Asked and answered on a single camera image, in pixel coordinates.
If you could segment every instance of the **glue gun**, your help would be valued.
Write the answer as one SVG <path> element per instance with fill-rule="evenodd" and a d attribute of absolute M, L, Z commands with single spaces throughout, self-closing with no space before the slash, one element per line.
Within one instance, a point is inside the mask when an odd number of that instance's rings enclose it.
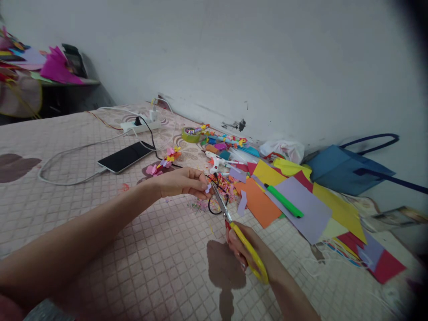
<path fill-rule="evenodd" d="M 210 174 L 217 173 L 218 167 L 220 165 L 226 165 L 226 164 L 242 164 L 243 165 L 244 164 L 241 162 L 235 162 L 235 161 L 230 161 L 230 160 L 225 160 L 225 159 L 219 158 L 216 154 L 214 154 L 213 152 L 209 152 L 209 151 L 206 151 L 205 155 L 208 158 L 211 158 L 209 163 L 213 165 L 213 167 L 210 169 Z"/>

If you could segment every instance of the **person's left hand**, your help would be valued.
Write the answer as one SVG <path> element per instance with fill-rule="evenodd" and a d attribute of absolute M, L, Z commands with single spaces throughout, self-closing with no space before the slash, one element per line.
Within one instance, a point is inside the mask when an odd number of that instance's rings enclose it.
<path fill-rule="evenodd" d="M 173 170 L 150 179 L 159 188 L 160 197 L 191 194 L 200 199 L 208 199 L 213 190 L 205 194 L 208 182 L 203 171 L 190 167 Z"/>

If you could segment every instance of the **scissor blade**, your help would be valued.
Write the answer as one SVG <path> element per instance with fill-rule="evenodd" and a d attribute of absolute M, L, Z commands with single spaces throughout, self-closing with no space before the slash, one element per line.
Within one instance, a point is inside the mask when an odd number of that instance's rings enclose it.
<path fill-rule="evenodd" d="M 224 204 L 223 198 L 218 192 L 218 188 L 216 186 L 214 186 L 214 193 L 222 212 L 225 213 L 226 215 L 229 214 L 229 212 L 227 211 L 226 205 Z"/>

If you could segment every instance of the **pink tissue paper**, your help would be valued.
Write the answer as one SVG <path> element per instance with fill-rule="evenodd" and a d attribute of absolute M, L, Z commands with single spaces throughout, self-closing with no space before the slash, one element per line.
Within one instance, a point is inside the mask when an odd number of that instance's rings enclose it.
<path fill-rule="evenodd" d="M 51 53 L 48 54 L 40 75 L 60 83 L 83 84 L 79 77 L 68 71 L 66 67 L 67 58 L 62 51 L 58 47 L 55 49 L 49 47 L 49 49 Z"/>

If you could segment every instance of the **bed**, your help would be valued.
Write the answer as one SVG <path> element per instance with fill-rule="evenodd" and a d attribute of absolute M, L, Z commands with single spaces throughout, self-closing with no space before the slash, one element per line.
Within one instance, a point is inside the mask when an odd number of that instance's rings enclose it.
<path fill-rule="evenodd" d="M 131 121 L 127 110 L 148 116 L 149 103 L 120 106 L 122 111 L 93 111 L 113 127 Z M 184 126 L 198 124 L 160 111 L 162 127 L 155 143 L 181 147 L 176 163 L 205 170 L 200 144 L 181 138 Z M 154 153 L 122 174 L 110 172 L 79 185 L 57 186 L 37 179 L 37 173 L 54 154 L 114 137 L 121 133 L 90 113 L 34 120 L 0 127 L 0 256 L 31 242 L 43 233 L 79 216 L 149 178 L 148 166 L 159 162 Z M 150 142 L 149 132 L 139 135 Z M 136 142 L 122 136 L 55 159 L 44 176 L 50 181 L 73 182 L 95 173 L 96 161 Z M 67 313 L 99 319 L 279 320 L 280 309 L 272 290 L 248 270 L 246 278 L 230 281 L 230 288 L 212 280 L 211 247 L 222 253 L 224 221 L 194 206 L 193 196 L 161 199 L 130 223 L 66 288 L 52 300 Z M 367 272 L 346 263 L 329 263 L 321 275 L 311 277 L 303 264 L 318 269 L 310 245 L 287 219 L 263 230 L 248 209 L 236 214 L 238 202 L 229 205 L 232 217 L 254 228 L 290 271 L 314 308 L 326 320 L 379 320 L 389 316 L 382 304 L 365 291 L 380 289 Z M 220 293 L 232 294 L 230 305 L 220 304 Z"/>

